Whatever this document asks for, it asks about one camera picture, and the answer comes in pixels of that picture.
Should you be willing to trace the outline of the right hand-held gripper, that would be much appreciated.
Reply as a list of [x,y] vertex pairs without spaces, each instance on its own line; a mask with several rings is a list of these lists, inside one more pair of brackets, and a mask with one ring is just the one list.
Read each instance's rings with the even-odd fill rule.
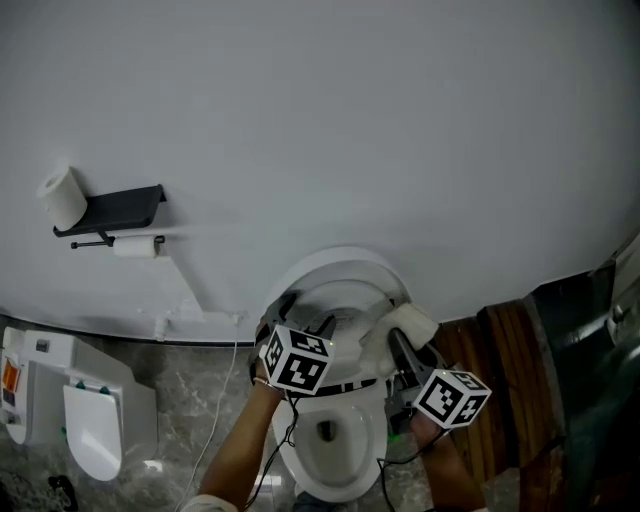
[[428,368],[417,357],[399,328],[388,334],[398,372],[387,382],[385,414],[392,434],[409,430],[420,412],[444,430],[469,426],[486,405],[492,391],[471,372]]

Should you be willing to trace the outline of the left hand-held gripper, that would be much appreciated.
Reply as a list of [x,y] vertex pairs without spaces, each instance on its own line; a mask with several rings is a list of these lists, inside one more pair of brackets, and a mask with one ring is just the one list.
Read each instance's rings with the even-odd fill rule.
[[337,319],[327,316],[316,329],[307,331],[286,327],[287,315],[298,294],[282,294],[273,304],[272,319],[263,322],[256,334],[257,355],[253,359],[253,383],[262,383],[282,393],[315,396],[335,359],[336,342],[332,340]]

